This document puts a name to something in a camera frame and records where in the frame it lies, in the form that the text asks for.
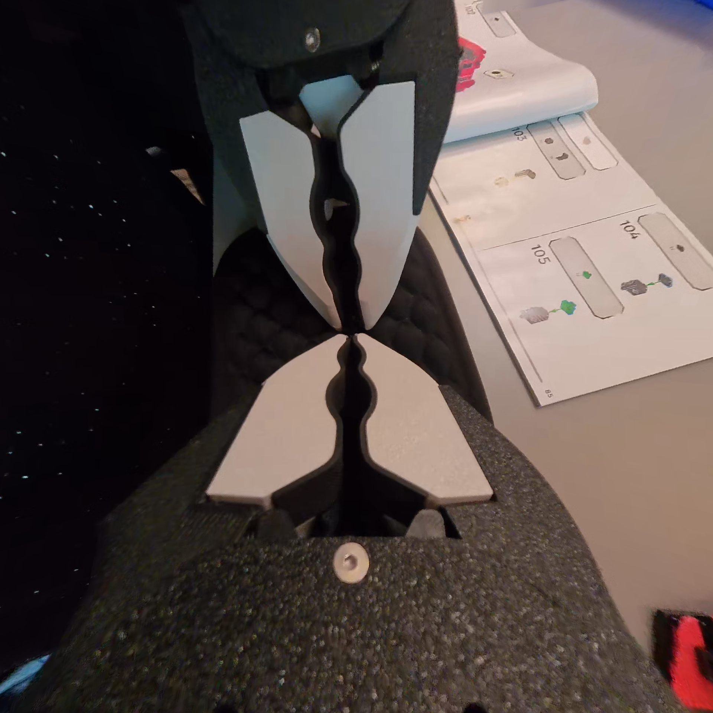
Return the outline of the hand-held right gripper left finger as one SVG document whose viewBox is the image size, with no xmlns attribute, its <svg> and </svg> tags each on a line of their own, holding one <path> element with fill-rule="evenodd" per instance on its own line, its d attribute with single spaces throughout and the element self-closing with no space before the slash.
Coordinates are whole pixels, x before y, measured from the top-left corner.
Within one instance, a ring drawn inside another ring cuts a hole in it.
<svg viewBox="0 0 713 713">
<path fill-rule="evenodd" d="M 260 389 L 206 489 L 211 502 L 286 512 L 295 526 L 338 500 L 339 397 L 349 338 L 336 335 L 292 359 Z"/>
</svg>

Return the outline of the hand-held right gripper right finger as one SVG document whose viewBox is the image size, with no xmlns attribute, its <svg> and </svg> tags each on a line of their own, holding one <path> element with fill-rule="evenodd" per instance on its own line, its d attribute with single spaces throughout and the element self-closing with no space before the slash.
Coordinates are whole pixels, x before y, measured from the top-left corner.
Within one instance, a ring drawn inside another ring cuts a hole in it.
<svg viewBox="0 0 713 713">
<path fill-rule="evenodd" d="M 489 501 L 494 490 L 439 384 L 367 334 L 350 347 L 352 522 L 409 524 L 423 509 Z"/>
</svg>

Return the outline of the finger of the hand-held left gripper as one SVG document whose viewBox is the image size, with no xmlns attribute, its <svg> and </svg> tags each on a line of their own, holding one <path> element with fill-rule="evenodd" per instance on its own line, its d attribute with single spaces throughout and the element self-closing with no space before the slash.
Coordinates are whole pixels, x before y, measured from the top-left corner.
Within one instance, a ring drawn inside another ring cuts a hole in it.
<svg viewBox="0 0 713 713">
<path fill-rule="evenodd" d="M 416 231 L 414 214 L 415 84 L 319 83 L 319 128 L 334 130 L 342 166 L 358 203 L 354 248 L 366 330 L 388 307 Z"/>
<path fill-rule="evenodd" d="M 349 75 L 240 119 L 267 238 L 310 305 L 337 330 L 362 325 L 354 233 L 359 210 L 341 163 L 340 123 L 361 99 Z"/>
</svg>

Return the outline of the white lego instruction booklet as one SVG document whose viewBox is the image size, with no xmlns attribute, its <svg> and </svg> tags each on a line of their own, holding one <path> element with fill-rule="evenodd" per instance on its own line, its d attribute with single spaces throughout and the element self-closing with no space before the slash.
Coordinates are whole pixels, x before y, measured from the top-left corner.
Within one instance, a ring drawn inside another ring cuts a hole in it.
<svg viewBox="0 0 713 713">
<path fill-rule="evenodd" d="M 712 358 L 712 256 L 588 111 L 592 72 L 457 1 L 456 98 L 434 204 L 533 401 Z"/>
</svg>

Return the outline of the black quilted fabric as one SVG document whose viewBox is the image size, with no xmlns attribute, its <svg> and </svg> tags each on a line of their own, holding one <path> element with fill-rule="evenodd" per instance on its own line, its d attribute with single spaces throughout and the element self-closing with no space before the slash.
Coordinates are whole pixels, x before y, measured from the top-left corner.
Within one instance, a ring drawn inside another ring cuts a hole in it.
<svg viewBox="0 0 713 713">
<path fill-rule="evenodd" d="M 236 238 L 223 254 L 212 284 L 211 417 L 335 334 L 261 231 L 251 229 Z M 453 388 L 493 422 L 446 278 L 420 229 L 396 292 L 368 334 L 413 361 L 439 385 Z"/>
</svg>

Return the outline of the red and black object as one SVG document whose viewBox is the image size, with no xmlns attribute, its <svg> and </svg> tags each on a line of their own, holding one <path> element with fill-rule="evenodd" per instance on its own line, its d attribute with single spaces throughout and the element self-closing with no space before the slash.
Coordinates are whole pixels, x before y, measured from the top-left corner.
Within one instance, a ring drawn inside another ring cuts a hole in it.
<svg viewBox="0 0 713 713">
<path fill-rule="evenodd" d="M 691 712 L 712 711 L 712 617 L 656 610 L 652 656 L 674 696 Z"/>
</svg>

